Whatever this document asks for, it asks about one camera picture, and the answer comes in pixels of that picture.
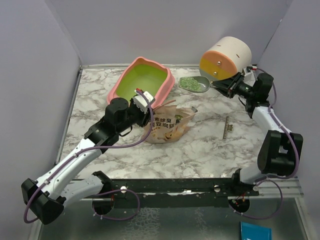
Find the grey metal scoop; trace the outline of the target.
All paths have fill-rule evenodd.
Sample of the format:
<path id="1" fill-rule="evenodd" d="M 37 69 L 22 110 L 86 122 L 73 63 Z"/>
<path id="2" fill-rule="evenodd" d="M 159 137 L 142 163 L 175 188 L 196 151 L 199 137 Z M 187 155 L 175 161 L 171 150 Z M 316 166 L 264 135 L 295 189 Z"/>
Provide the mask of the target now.
<path id="1" fill-rule="evenodd" d="M 178 86 L 192 93 L 205 93 L 212 87 L 212 83 L 204 76 L 184 76 L 179 79 Z"/>

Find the peach cat litter bag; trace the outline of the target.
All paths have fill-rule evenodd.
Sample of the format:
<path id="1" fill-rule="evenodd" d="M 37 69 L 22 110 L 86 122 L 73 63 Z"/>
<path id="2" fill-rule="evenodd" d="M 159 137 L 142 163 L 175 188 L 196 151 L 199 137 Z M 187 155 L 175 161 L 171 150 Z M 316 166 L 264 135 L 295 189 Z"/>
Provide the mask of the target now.
<path id="1" fill-rule="evenodd" d="M 142 135 L 150 144 L 164 144 L 178 141 L 190 129 L 189 123 L 198 110 L 195 107 L 178 107 L 169 100 L 153 110 L 153 123 L 144 127 Z"/>

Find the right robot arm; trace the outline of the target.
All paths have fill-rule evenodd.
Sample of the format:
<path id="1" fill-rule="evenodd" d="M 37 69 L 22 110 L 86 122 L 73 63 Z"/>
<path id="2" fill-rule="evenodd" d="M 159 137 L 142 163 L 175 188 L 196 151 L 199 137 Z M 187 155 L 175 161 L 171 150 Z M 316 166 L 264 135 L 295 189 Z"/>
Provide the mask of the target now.
<path id="1" fill-rule="evenodd" d="M 245 99 L 245 110 L 263 131 L 265 138 L 257 162 L 232 174 L 229 189 L 240 196 L 266 179 L 289 179 L 296 175 L 303 146 L 303 136 L 289 130 L 276 116 L 268 97 L 274 88 L 274 78 L 262 72 L 253 85 L 244 82 L 244 75 L 236 75 L 212 82 L 225 97 L 235 95 Z"/>

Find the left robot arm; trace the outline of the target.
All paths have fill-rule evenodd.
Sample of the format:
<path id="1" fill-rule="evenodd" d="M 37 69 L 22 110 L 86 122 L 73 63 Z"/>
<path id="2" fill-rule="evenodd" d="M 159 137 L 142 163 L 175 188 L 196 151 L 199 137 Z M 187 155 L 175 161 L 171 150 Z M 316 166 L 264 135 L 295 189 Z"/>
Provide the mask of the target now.
<path id="1" fill-rule="evenodd" d="M 125 186 L 114 188 L 113 181 L 101 171 L 96 171 L 79 182 L 71 181 L 108 149 L 116 149 L 115 144 L 123 131 L 133 125 L 145 127 L 148 123 L 153 123 L 154 100 L 145 93 L 135 95 L 130 101 L 114 98 L 105 108 L 104 116 L 89 128 L 66 158 L 36 180 L 26 179 L 21 184 L 26 205 L 24 222 L 31 223 L 28 219 L 29 211 L 35 214 L 36 220 L 47 225 L 55 221 L 65 207 L 83 198 L 93 195 L 103 198 L 118 192 L 128 193 L 129 189 Z"/>

